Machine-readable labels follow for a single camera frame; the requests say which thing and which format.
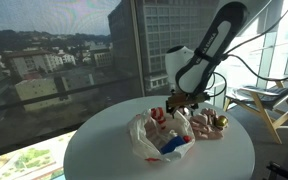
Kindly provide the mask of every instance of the white plastic bag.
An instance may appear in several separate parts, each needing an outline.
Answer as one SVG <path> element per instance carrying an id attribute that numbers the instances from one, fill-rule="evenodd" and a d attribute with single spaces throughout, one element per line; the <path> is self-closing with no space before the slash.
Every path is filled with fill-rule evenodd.
<path id="1" fill-rule="evenodd" d="M 164 113 L 165 109 L 162 114 L 157 114 L 157 118 L 153 119 L 152 110 L 154 109 L 157 108 L 145 110 L 128 123 L 133 152 L 147 161 L 173 161 L 182 158 L 195 143 L 189 121 L 178 111 L 173 119 L 170 114 Z M 174 151 L 162 154 L 160 148 L 170 140 L 172 131 L 180 137 L 189 136 L 190 140 L 176 147 Z"/>

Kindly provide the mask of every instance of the cable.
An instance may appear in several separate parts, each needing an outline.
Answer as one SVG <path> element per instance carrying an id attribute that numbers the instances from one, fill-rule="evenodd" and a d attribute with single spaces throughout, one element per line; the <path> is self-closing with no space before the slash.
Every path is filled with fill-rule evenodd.
<path id="1" fill-rule="evenodd" d="M 224 80 L 224 88 L 219 93 L 217 93 L 215 95 L 212 95 L 210 97 L 215 97 L 215 96 L 218 96 L 218 95 L 222 94 L 226 90 L 226 87 L 227 87 L 227 81 L 226 81 L 225 77 L 222 74 L 219 74 L 217 72 L 213 72 L 213 74 L 217 74 L 217 75 L 219 75 L 219 76 L 221 76 L 223 78 L 223 80 Z"/>
<path id="2" fill-rule="evenodd" d="M 213 83 L 212 83 L 212 85 L 210 87 L 206 88 L 206 90 L 211 89 L 214 86 L 214 84 L 215 84 L 215 74 L 212 73 L 212 75 L 213 75 Z"/>
<path id="3" fill-rule="evenodd" d="M 284 16 L 285 16 L 287 13 L 288 13 L 288 9 L 287 9 L 286 12 L 283 14 L 283 16 L 281 16 L 281 17 L 280 17 L 270 28 L 268 28 L 266 31 L 262 32 L 261 34 L 255 36 L 255 37 L 253 37 L 253 38 L 251 38 L 251 39 L 249 39 L 249 40 L 246 40 L 246 41 L 244 41 L 244 42 L 242 42 L 242 43 L 234 46 L 233 48 L 231 48 L 230 50 L 228 50 L 226 53 L 224 53 L 224 55 L 228 55 L 230 52 L 232 52 L 233 50 L 239 48 L 240 46 L 242 46 L 242 45 L 244 45 L 244 44 L 246 44 L 246 43 L 248 43 L 248 42 L 251 42 L 251 41 L 253 41 L 253 40 L 255 40 L 255 39 L 257 39 L 257 38 L 265 35 L 266 33 L 268 33 L 268 32 L 271 31 L 276 25 L 278 25 L 278 23 L 284 18 Z"/>
<path id="4" fill-rule="evenodd" d="M 265 81 L 285 81 L 285 80 L 288 80 L 288 77 L 282 78 L 282 79 L 276 79 L 276 78 L 266 78 L 266 77 L 259 76 L 246 64 L 246 62 L 241 57 L 234 55 L 234 54 L 228 54 L 227 56 L 231 56 L 231 57 L 235 57 L 235 58 L 239 59 L 247 67 L 247 69 L 251 71 L 251 73 L 253 75 L 255 75 L 256 77 L 258 77 L 262 80 L 265 80 Z"/>

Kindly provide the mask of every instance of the white round table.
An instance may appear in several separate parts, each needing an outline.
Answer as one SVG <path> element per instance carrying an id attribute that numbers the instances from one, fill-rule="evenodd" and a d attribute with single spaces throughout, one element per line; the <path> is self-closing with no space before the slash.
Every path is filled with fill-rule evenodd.
<path id="1" fill-rule="evenodd" d="M 85 122 L 70 140 L 64 157 L 67 180 L 246 180 L 254 169 L 252 141 L 229 114 L 207 103 L 229 119 L 220 140 L 198 140 L 173 162 L 147 162 L 133 154 L 127 123 L 145 109 L 164 107 L 167 96 L 150 96 L 111 106 Z"/>

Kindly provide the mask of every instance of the robotic arm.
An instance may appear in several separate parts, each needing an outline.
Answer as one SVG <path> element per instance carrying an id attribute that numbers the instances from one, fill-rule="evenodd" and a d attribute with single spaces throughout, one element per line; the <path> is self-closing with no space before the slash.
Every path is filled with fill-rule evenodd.
<path id="1" fill-rule="evenodd" d="M 271 0 L 220 0 L 216 15 L 201 44 L 194 51 L 185 46 L 168 50 L 165 66 L 172 96 L 166 101 L 168 113 L 180 107 L 191 111 L 209 98 L 207 83 L 216 66 L 226 59 L 224 51 Z"/>

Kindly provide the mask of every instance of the wooden chair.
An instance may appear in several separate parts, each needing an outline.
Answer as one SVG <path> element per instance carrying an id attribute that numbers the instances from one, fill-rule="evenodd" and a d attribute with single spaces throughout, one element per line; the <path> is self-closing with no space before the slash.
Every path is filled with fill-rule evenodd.
<path id="1" fill-rule="evenodd" d="M 226 95 L 224 111 L 227 111 L 229 104 L 236 103 L 244 109 L 261 117 L 273 136 L 275 142 L 282 144 L 282 141 L 276 132 L 276 129 L 288 120 L 288 110 L 282 111 L 277 106 L 282 102 L 288 105 L 288 88 L 282 81 L 275 81 L 276 88 L 261 89 L 254 86 L 245 86 L 240 88 L 242 92 L 248 93 L 249 99 L 240 99 L 234 95 Z M 268 110 L 280 114 L 278 119 L 270 117 Z"/>

